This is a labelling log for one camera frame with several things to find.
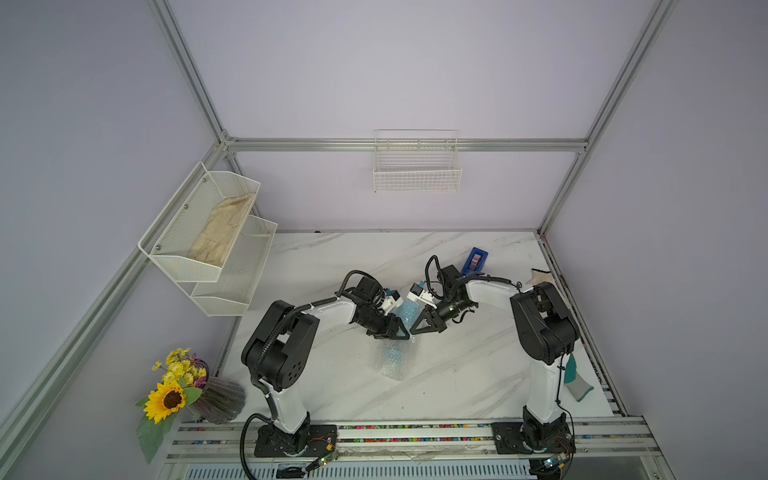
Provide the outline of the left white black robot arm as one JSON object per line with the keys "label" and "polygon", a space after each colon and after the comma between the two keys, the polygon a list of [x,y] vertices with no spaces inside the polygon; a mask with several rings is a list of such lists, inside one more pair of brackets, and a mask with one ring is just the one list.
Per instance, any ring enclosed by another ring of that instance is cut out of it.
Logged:
{"label": "left white black robot arm", "polygon": [[364,277],[335,295],[294,306],[274,301],[241,353],[252,385],[264,395],[278,432],[295,435],[309,424],[309,412],[294,385],[308,365],[319,327],[352,324],[377,340],[405,341],[410,333],[395,310],[404,304],[396,291]]}

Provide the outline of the clear bubble wrap sheet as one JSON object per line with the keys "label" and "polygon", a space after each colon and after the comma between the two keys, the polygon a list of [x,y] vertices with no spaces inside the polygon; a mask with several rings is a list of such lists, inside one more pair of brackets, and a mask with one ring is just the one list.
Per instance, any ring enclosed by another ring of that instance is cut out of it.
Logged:
{"label": "clear bubble wrap sheet", "polygon": [[[403,321],[406,332],[410,333],[421,310],[418,302],[405,299],[394,313]],[[415,358],[416,341],[413,336],[407,340],[378,340],[376,345],[371,363],[373,371],[392,380],[404,380]]]}

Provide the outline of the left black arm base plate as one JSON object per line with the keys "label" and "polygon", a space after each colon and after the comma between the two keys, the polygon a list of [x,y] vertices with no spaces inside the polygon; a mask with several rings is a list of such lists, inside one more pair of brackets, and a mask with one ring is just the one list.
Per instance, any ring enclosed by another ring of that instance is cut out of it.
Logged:
{"label": "left black arm base plate", "polygon": [[309,424],[295,433],[285,433],[272,425],[259,428],[252,453],[257,458],[320,457],[329,453],[338,438],[333,424]]}

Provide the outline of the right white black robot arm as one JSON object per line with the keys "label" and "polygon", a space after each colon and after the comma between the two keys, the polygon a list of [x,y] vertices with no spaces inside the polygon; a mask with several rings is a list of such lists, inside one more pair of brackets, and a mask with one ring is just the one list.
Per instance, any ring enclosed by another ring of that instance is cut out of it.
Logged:
{"label": "right white black robot arm", "polygon": [[414,335],[442,332],[469,310],[484,305],[507,312],[515,323],[518,341],[530,358],[530,392],[521,423],[496,423],[495,442],[502,453],[571,453],[570,414],[561,392],[566,363],[580,338],[556,286],[548,281],[525,289],[519,283],[484,273],[461,274],[454,267],[441,270],[443,292],[427,305],[411,327]]}

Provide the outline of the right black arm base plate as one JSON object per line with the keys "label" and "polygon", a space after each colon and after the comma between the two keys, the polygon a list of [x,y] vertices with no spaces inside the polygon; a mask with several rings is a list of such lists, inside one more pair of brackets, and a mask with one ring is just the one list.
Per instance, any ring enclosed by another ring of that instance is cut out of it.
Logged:
{"label": "right black arm base plate", "polygon": [[491,424],[496,452],[501,455],[572,454],[573,436],[562,419],[540,424],[537,420]]}

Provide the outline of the blue plastic wine glass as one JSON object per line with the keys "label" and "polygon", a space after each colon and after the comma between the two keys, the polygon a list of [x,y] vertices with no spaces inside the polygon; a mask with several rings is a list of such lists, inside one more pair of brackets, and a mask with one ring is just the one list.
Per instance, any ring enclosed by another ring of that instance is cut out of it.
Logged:
{"label": "blue plastic wine glass", "polygon": [[[406,299],[404,303],[395,310],[395,313],[402,319],[405,327],[410,333],[411,327],[417,320],[422,306],[413,300]],[[416,341],[410,333],[410,339],[405,341],[391,340],[387,347],[388,359],[395,363],[402,363],[416,346]]]}

